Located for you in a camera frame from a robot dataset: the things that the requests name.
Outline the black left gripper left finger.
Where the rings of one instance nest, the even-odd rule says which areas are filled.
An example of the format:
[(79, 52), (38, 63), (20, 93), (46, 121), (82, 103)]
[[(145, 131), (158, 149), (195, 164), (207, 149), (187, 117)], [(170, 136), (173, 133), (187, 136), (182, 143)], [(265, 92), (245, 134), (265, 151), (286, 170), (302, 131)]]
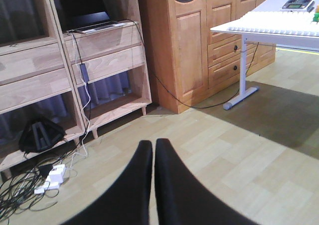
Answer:
[(92, 204), (64, 225), (148, 225), (153, 149), (141, 140), (114, 183)]

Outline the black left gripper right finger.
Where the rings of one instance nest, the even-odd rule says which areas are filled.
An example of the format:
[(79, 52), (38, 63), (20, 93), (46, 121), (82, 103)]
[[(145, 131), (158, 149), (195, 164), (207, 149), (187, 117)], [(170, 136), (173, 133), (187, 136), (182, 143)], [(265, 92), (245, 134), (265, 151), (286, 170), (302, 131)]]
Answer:
[(160, 225), (254, 225), (211, 193), (167, 138), (156, 141), (155, 194)]

